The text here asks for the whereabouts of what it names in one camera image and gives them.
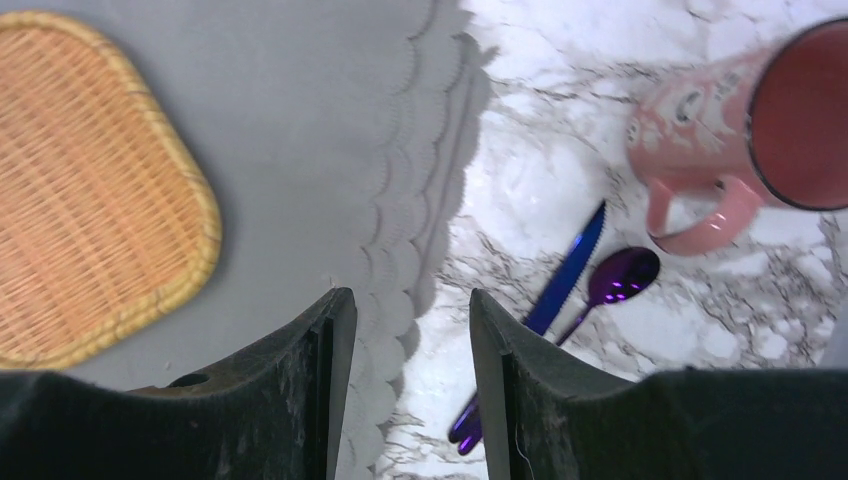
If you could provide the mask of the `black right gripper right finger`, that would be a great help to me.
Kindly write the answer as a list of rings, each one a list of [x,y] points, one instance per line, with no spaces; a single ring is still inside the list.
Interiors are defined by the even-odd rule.
[[[488,292],[470,337],[493,479],[843,479],[843,369],[659,371],[630,382],[555,347]]]

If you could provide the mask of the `woven yellow wicker tray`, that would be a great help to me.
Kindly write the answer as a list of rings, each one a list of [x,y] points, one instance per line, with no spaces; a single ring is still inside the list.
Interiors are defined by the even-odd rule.
[[[1,17],[1,366],[79,364],[189,301],[213,191],[133,64],[68,16]]]

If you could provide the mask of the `pink patterned cup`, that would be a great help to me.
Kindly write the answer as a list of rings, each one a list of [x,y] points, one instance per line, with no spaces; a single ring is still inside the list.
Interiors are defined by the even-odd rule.
[[[627,157],[663,251],[731,243],[767,206],[847,206],[847,22],[664,81],[635,109]]]

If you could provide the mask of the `grey scalloped cloth placemat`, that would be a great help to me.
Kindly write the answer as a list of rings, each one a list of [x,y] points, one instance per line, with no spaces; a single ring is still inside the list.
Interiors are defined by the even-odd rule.
[[[207,179],[219,259],[185,304],[55,371],[163,388],[335,288],[357,327],[331,479],[370,479],[433,296],[489,85],[456,1],[5,1],[118,47]]]

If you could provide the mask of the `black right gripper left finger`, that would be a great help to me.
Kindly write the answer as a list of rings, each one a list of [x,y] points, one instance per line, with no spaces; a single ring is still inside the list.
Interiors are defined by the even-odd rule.
[[[5,479],[331,479],[357,327],[335,288],[282,328],[166,387],[49,370],[1,376]]]

